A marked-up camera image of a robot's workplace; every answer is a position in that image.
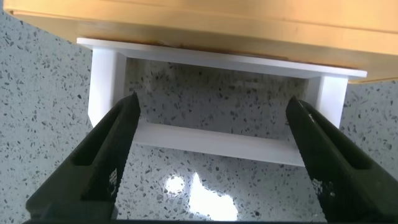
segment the white bracket edge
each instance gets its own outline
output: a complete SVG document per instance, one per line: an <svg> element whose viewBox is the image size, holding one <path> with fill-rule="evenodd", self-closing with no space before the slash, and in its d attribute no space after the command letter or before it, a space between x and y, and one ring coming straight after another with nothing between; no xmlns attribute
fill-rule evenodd
<svg viewBox="0 0 398 224"><path fill-rule="evenodd" d="M348 80L367 75L366 71L348 68L107 40L78 38L77 43L93 50L88 104L88 115L93 126L124 97L127 57L306 78L309 81L305 100L337 127L340 125ZM303 166L296 146L273 139L140 123L133 142Z"/></svg>

